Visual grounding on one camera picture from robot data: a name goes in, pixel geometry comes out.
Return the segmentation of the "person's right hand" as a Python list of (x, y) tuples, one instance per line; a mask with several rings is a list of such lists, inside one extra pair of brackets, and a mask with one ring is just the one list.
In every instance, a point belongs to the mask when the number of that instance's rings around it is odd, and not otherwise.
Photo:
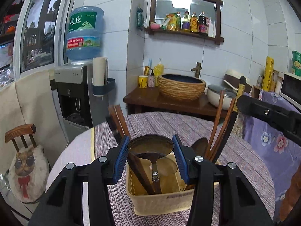
[(301, 172), (300, 167), (298, 167), (296, 173), (291, 179), (291, 184), (289, 189), (285, 193), (285, 198), (282, 200), (280, 207), (280, 220), (284, 221), (289, 215), (295, 204), (297, 203), (300, 197), (300, 188), (301, 188)]

